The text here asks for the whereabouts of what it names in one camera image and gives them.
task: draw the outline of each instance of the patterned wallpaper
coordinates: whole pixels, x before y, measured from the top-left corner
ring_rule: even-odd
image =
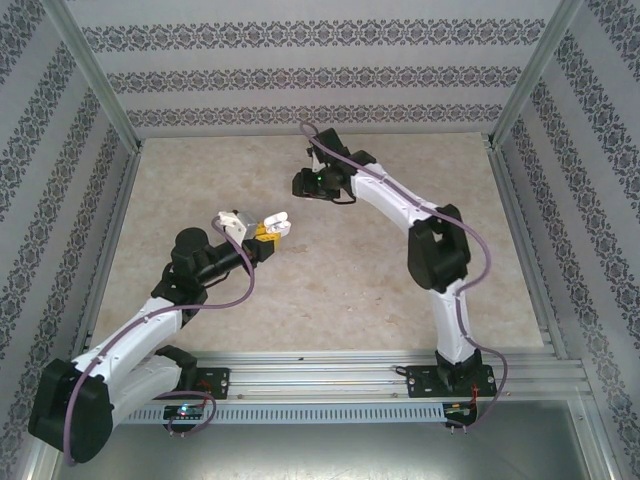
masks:
[[[41,5],[0,0],[0,479],[69,357],[129,153]]]
[[[640,478],[640,12],[586,1],[505,142],[566,346]]]
[[[68,5],[144,138],[293,133],[301,119],[488,133],[557,3]]]

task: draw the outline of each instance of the enclosure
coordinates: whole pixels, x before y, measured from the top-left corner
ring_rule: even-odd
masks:
[[[639,8],[0,1],[0,477],[640,478]],[[406,235],[363,201],[291,195],[302,120],[488,242],[470,325],[509,375],[478,430],[449,435],[447,399],[395,372],[438,341]],[[176,234],[233,209],[292,227],[251,300],[168,340],[230,370],[216,420],[168,438],[172,403],[150,401],[64,466],[27,433],[43,368],[121,327]]]

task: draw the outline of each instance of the beige marble floor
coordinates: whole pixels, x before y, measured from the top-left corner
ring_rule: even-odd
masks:
[[[489,279],[468,295],[476,338],[489,346],[541,346],[538,326],[479,134],[345,135],[408,188],[453,203],[488,241]],[[308,166],[301,136],[150,139],[135,180],[94,334],[100,341],[149,296],[175,235],[219,210],[259,217],[286,210],[293,223],[281,249],[256,271],[253,296],[236,308],[199,313],[170,343],[187,350],[291,351],[435,348],[426,293],[406,268],[402,232],[370,205],[291,195]],[[483,258],[470,240],[470,273]],[[227,302],[247,286],[242,271],[210,290]]]

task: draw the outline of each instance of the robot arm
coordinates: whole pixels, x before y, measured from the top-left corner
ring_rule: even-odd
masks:
[[[281,212],[258,224],[244,212],[221,212],[220,224],[254,267],[269,258],[291,224]],[[72,361],[59,359],[43,371],[34,400],[29,433],[58,450],[63,448],[66,407],[80,375],[98,357],[79,390],[71,424],[71,453],[78,462],[93,458],[107,442],[112,430],[134,410],[158,395],[193,390],[196,359],[178,348],[154,350],[166,338],[183,328],[198,312],[172,310],[150,317],[134,326],[106,353],[105,346],[134,322],[176,305],[202,305],[207,288],[243,265],[240,254],[229,242],[216,247],[199,228],[188,228],[176,237],[171,262],[142,309],[100,345]]]
[[[433,304],[438,333],[438,373],[443,383],[453,390],[457,383],[482,365],[480,352],[465,339],[455,312],[455,292],[464,285],[471,259],[464,232],[411,205],[385,183],[384,179],[390,176],[374,157],[364,151],[350,154],[335,130],[325,130],[314,138],[379,177],[356,170],[312,145],[307,150],[312,158],[312,168],[304,168],[294,177],[293,194],[337,203],[340,191],[344,190],[352,199],[362,199],[376,207],[405,233],[409,272],[418,285],[429,291]],[[453,205],[439,208],[398,182],[394,183],[420,204],[461,220],[460,212]],[[470,332],[464,293],[460,300],[461,320],[465,330]]]

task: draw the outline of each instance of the robotic arm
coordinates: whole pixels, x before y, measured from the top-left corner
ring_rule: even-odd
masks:
[[[242,246],[253,267],[275,252],[280,238],[291,227],[285,212],[262,223],[245,212],[221,212],[219,218],[225,233]],[[182,329],[198,313],[197,309],[161,313],[134,326],[124,336],[122,332],[157,310],[204,304],[207,288],[241,265],[243,259],[231,243],[213,247],[206,232],[199,228],[180,232],[171,251],[171,262],[142,309],[100,345],[68,362],[56,359],[44,369],[29,433],[58,450],[63,449],[69,397],[80,375],[96,357],[100,362],[80,387],[73,411],[71,453],[77,462],[92,459],[112,430],[141,405],[174,389],[194,390],[195,357],[172,346],[153,351]],[[105,346],[116,338],[120,339],[102,354]]]
[[[328,149],[345,156],[379,178],[390,178],[367,152],[350,154],[334,129],[315,137]],[[438,345],[438,376],[452,391],[482,366],[480,351],[472,347],[460,330],[455,312],[455,292],[464,285],[467,264],[471,260],[469,246],[462,229],[431,216],[413,206],[384,180],[357,170],[313,145],[307,150],[312,168],[303,168],[293,179],[293,194],[303,198],[329,200],[334,203],[344,190],[353,200],[362,199],[380,210],[408,237],[407,266],[415,282],[429,291],[433,304]],[[420,204],[461,220],[453,205],[439,208],[403,186],[400,188]],[[461,294],[462,323],[469,332],[469,319],[464,293]]]

